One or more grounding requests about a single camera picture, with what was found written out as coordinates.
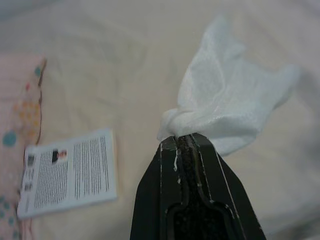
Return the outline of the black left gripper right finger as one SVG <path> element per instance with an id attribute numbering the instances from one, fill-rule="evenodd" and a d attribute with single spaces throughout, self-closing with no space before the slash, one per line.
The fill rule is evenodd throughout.
<path id="1" fill-rule="evenodd" d="M 219 211 L 229 240 L 265 240 L 266 236 L 252 208 L 243 184 L 201 134 L 189 136 L 196 147 L 201 177 L 208 189 L 208 206 Z"/>

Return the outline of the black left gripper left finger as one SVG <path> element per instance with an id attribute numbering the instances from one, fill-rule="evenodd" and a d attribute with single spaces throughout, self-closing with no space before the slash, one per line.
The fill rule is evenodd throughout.
<path id="1" fill-rule="evenodd" d="M 174 240 L 175 216 L 189 203 L 182 153 L 175 137 L 161 141 L 135 196 L 130 239 Z"/>

